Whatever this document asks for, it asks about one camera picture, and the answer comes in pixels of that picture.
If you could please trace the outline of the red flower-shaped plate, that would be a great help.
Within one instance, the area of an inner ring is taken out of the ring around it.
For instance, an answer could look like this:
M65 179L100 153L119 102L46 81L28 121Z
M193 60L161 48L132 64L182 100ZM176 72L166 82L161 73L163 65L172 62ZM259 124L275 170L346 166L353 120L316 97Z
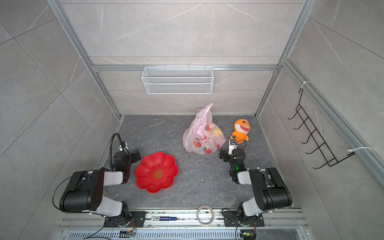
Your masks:
M175 158L163 152L157 152L146 156L136 168L136 184L139 189L156 194L170 188L178 173L179 168Z

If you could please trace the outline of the pink plastic bag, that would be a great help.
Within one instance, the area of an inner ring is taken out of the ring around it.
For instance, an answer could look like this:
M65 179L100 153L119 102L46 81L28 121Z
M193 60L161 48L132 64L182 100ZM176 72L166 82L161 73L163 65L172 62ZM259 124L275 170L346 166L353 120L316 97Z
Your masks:
M213 103L200 109L189 128L183 134L183 147L189 153L208 155L218 151L226 138L222 130L213 123Z

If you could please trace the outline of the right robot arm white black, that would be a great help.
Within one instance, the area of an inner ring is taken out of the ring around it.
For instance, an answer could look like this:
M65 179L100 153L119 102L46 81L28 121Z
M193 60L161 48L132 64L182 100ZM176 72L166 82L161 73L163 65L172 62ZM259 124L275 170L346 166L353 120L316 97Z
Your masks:
M230 165L231 180L238 185L252 187L254 196L241 202L234 211L226 211L223 216L232 224L248 226L260 219L263 213L275 209L290 207L292 195L275 167L265 169L247 169L245 166L244 140L229 140L229 149L220 151L220 159Z

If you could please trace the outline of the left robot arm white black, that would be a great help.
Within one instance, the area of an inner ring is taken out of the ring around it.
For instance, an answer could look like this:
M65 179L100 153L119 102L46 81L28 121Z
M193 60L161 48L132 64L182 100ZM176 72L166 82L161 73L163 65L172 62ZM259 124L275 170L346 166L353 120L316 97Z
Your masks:
M140 161L138 149L130 153L123 143L120 151L113 155L113 170L101 168L93 171L78 171L69 178L59 202L59 210L64 213L91 213L105 217L107 228L135 227L136 221L129 211L128 204L104 196L104 187L128 182L131 166Z

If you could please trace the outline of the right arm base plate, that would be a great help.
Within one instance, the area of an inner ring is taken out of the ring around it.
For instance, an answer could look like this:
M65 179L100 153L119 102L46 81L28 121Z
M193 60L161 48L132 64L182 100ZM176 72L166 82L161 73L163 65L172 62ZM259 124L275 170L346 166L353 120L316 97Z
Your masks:
M265 222L262 215L247 217L239 214L237 211L230 211L229 209L222 209L221 214L224 218L225 227L264 227Z

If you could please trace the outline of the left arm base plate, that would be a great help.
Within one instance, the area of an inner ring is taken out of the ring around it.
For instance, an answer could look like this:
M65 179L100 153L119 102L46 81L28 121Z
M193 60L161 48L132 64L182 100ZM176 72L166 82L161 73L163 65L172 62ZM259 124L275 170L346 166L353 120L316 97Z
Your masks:
M107 218L104 222L105 228L132 228L134 225L138 228L144 226L146 220L145 211L133 211L129 214L122 213L117 217Z

